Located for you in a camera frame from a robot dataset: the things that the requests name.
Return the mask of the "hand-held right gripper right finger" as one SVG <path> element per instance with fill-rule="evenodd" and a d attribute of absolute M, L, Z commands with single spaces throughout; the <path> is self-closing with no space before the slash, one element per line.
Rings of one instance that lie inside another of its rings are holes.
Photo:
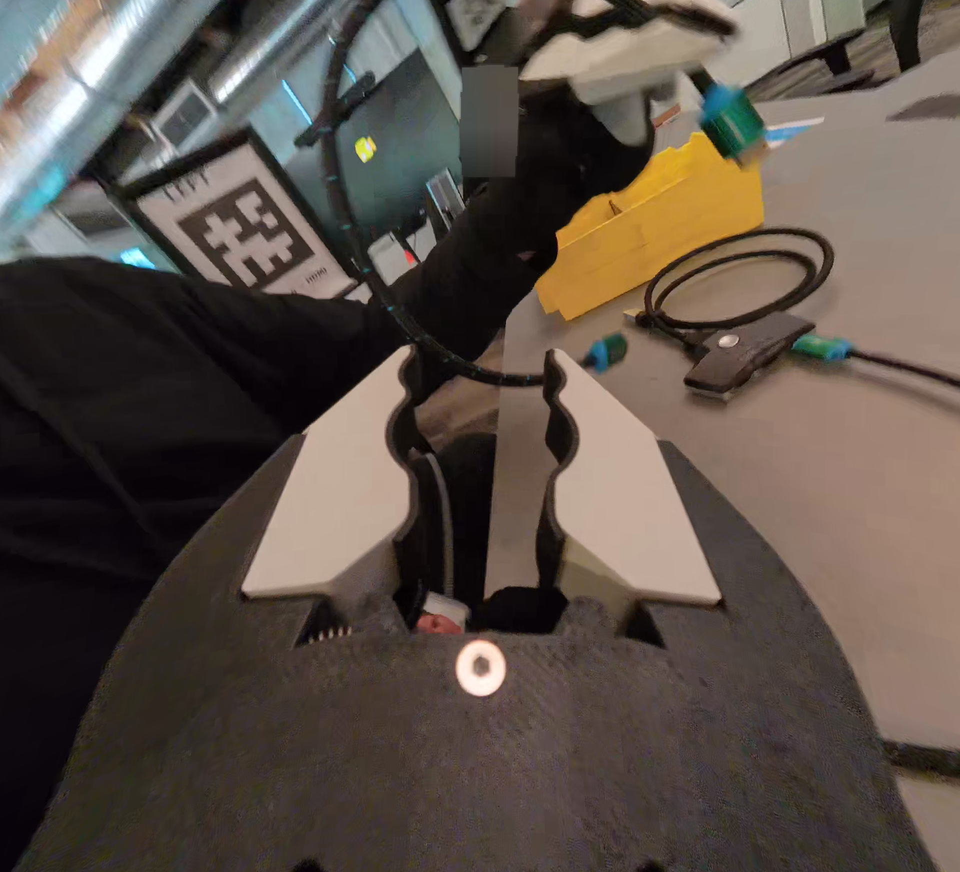
<path fill-rule="evenodd" d="M 584 367 L 548 350 L 545 443 L 557 465 L 534 543 L 537 584 L 589 598 L 615 623 L 640 603 L 723 601 L 660 441 Z"/>

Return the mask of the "black webcam bar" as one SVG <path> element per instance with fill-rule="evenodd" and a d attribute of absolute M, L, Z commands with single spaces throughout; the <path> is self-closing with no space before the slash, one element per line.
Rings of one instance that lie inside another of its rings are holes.
<path fill-rule="evenodd" d="M 372 72 L 366 72 L 333 103 L 325 103 L 311 124 L 294 138 L 295 148 L 316 146 L 326 134 L 332 134 L 354 115 L 377 90 L 378 82 Z"/>

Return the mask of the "silver ventilation duct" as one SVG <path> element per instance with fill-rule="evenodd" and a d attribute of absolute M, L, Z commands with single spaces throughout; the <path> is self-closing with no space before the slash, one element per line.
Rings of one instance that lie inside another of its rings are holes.
<path fill-rule="evenodd" d="M 1 229 L 30 227 L 221 0 L 106 0 L 2 130 Z"/>
<path fill-rule="evenodd" d="M 208 81 L 219 110 L 244 103 L 325 32 L 349 0 L 278 0 L 246 32 Z"/>

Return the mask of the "yellow plastic bin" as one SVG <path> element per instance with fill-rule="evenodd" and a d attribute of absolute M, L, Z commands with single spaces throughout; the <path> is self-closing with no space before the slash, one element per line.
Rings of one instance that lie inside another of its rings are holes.
<path fill-rule="evenodd" d="M 571 321 L 684 254 L 763 221 L 760 166 L 722 158 L 696 132 L 655 154 L 622 191 L 590 200 L 559 230 L 557 259 L 535 286 L 539 303 Z"/>

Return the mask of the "framed marker sign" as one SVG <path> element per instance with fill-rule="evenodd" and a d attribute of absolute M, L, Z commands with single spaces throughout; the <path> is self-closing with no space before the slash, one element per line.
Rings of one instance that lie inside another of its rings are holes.
<path fill-rule="evenodd" d="M 343 250 L 251 127 L 109 191 L 186 276 L 264 294 L 338 299 L 358 285 Z"/>

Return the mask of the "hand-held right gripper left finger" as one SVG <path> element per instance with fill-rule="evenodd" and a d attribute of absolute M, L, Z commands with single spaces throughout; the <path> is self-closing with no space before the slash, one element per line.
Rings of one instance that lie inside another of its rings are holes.
<path fill-rule="evenodd" d="M 246 598 L 361 601 L 398 590 L 395 539 L 415 505 L 399 434 L 417 363 L 414 347 L 395 351 L 306 429 L 242 581 Z"/>

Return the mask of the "blue paper sheet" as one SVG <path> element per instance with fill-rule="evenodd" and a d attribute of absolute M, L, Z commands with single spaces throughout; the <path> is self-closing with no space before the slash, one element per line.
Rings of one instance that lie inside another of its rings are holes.
<path fill-rule="evenodd" d="M 765 141 L 770 149 L 778 148 L 821 125 L 825 118 L 820 116 L 803 120 L 789 121 L 778 125 L 771 125 L 765 129 Z"/>

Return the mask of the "person's black clothing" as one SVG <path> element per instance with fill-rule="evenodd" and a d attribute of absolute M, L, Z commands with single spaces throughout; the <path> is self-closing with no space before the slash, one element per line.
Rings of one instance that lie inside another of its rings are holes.
<path fill-rule="evenodd" d="M 42 756 L 69 714 L 69 762 L 22 870 L 506 869 L 514 839 L 516 751 L 505 682 L 476 698 L 457 681 L 474 647 L 395 624 L 388 598 L 370 606 L 326 595 L 251 600 L 240 590 L 301 444 L 290 441 L 264 498 L 239 497 L 186 551 L 138 618 L 124 613 L 109 655 L 86 633 L 112 603 L 2 573 L 2 780 L 14 823 Z"/>

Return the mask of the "person's left hand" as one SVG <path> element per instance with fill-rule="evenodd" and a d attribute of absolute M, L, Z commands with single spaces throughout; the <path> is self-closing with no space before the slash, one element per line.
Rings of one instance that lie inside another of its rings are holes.
<path fill-rule="evenodd" d="M 557 233 L 592 199 L 629 186 L 652 157 L 652 102 L 638 91 L 590 106 L 563 85 L 520 110 L 513 174 L 486 180 L 466 215 L 497 258 L 528 256 L 547 268 Z"/>

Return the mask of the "small white ceiling vent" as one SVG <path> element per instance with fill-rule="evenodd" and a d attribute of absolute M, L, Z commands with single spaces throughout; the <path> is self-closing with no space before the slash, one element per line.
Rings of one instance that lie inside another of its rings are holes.
<path fill-rule="evenodd" d="M 217 114 L 217 107 L 205 90 L 192 78 L 186 78 L 152 117 L 150 131 L 164 153 L 177 156 Z"/>

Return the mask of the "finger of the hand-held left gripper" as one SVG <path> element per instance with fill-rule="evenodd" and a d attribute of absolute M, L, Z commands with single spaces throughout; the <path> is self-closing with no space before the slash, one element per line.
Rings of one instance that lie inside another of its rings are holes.
<path fill-rule="evenodd" d="M 523 67 L 523 83 L 566 79 L 593 86 L 620 79 L 665 81 L 702 64 L 714 53 L 714 38 L 679 26 L 610 29 L 594 38 L 572 33 L 552 38 Z"/>
<path fill-rule="evenodd" d="M 600 0 L 604 8 L 580 14 L 570 5 L 555 22 L 555 34 L 592 41 L 607 33 L 638 35 L 652 27 L 672 29 L 714 40 L 736 38 L 740 28 L 730 11 L 715 0 Z"/>

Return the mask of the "person's left forearm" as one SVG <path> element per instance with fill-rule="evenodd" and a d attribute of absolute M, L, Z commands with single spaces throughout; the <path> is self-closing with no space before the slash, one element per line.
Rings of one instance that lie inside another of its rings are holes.
<path fill-rule="evenodd" d="M 395 283 L 399 310 L 475 360 L 557 256 L 577 206 L 547 180 L 491 181 Z M 162 513 L 230 495 L 405 343 L 377 300 L 244 291 L 96 258 L 2 266 L 2 476 L 105 490 Z"/>

